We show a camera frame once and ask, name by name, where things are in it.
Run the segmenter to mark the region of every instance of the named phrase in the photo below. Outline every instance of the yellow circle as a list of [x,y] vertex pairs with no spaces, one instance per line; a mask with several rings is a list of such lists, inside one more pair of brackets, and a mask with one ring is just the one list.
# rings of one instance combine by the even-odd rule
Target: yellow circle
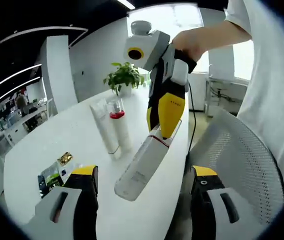
[[132,51],[132,50],[138,51],[141,54],[140,59],[142,59],[144,57],[144,52],[142,51],[141,48],[139,48],[139,47],[130,47],[128,49],[127,53],[129,54],[129,52]]

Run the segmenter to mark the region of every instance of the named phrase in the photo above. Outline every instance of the desk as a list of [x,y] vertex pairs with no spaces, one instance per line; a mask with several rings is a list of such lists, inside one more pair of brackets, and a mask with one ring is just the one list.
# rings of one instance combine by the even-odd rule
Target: desk
[[108,90],[52,117],[16,144],[4,163],[4,192],[9,215],[27,223],[41,200],[38,174],[65,152],[73,161],[98,165],[98,240],[161,240],[172,221],[183,179],[188,150],[189,106],[181,126],[159,168],[136,201],[114,193],[114,184],[147,137],[148,89],[140,87],[123,99],[132,150],[111,160],[96,127],[90,104],[114,94]]

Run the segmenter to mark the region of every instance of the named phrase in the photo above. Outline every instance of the person's hand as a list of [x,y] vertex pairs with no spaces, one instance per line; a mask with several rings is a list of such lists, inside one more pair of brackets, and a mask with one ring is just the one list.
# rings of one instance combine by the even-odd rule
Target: person's hand
[[182,50],[194,61],[198,61],[207,51],[201,28],[180,32],[172,43],[177,50]]

